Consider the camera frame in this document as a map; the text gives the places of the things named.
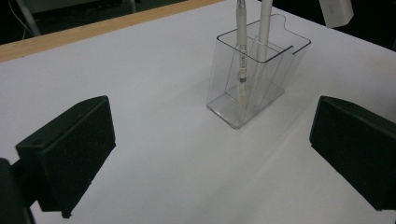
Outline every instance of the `pen holder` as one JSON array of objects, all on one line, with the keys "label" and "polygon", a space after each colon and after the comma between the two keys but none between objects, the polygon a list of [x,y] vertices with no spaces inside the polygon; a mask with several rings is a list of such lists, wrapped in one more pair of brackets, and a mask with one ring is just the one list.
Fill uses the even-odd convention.
[{"label": "pen holder", "polygon": [[[269,41],[265,46],[258,42],[260,21],[249,24],[245,53],[237,47],[236,30],[217,37],[206,106],[235,129],[241,128],[285,92],[311,43],[286,30],[285,22],[282,15],[271,17]],[[257,53],[262,48],[266,49],[265,60],[258,61]],[[241,55],[247,60],[244,84],[247,97],[242,108],[237,87]]]}]

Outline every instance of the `white pen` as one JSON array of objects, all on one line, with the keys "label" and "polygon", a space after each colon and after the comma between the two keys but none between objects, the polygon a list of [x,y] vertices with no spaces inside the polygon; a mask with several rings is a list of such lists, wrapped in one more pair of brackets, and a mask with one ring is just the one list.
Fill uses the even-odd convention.
[{"label": "white pen", "polygon": [[270,22],[271,22],[271,11],[272,11],[273,0],[262,0],[262,10],[260,15],[260,30],[259,30],[259,45],[257,49],[257,61],[259,62],[256,68],[255,80],[253,84],[253,104],[255,106],[261,106],[262,95],[264,94],[262,86],[259,85],[262,78],[263,64],[266,60],[268,36],[270,33]]},{"label": "white pen", "polygon": [[236,3],[236,45],[240,51],[237,77],[238,106],[241,122],[245,120],[248,104],[247,68],[248,68],[248,37],[247,37],[247,8],[245,0]]}]

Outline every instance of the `clear plastic pen holder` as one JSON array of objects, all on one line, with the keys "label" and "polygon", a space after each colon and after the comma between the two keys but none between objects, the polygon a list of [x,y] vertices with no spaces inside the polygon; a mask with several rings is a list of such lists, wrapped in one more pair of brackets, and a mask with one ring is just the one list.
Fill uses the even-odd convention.
[{"label": "clear plastic pen holder", "polygon": [[[206,106],[235,129],[253,119],[285,92],[285,88],[303,58],[310,40],[285,29],[286,18],[271,17],[268,45],[259,46],[260,22],[247,26],[246,102],[244,115],[238,100],[238,70],[241,52],[236,30],[219,35],[212,67],[212,79]],[[264,61],[257,60],[258,48],[266,48]]]}]

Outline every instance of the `white tabletop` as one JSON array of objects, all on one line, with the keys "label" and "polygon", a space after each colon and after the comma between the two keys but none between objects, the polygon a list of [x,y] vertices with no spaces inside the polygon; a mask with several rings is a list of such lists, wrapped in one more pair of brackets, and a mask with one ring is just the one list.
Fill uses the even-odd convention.
[{"label": "white tabletop", "polygon": [[[70,219],[45,223],[394,223],[310,146],[320,95],[396,121],[396,52],[274,8],[312,41],[286,93],[241,130],[205,107],[224,1],[0,63],[0,157],[72,105],[110,100],[117,146]],[[247,21],[260,3],[247,1]]]}]

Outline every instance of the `transparent container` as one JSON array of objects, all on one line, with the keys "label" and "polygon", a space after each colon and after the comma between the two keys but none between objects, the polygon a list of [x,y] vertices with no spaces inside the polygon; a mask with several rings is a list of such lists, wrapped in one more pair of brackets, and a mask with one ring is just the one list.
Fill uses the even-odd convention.
[{"label": "transparent container", "polygon": [[[247,26],[247,51],[236,45],[236,30],[219,35],[206,106],[235,129],[253,119],[285,92],[285,88],[311,41],[285,28],[286,18],[271,17],[268,45],[259,43],[260,21]],[[265,60],[257,60],[266,48]],[[246,60],[246,82],[241,94],[240,60]]]}]

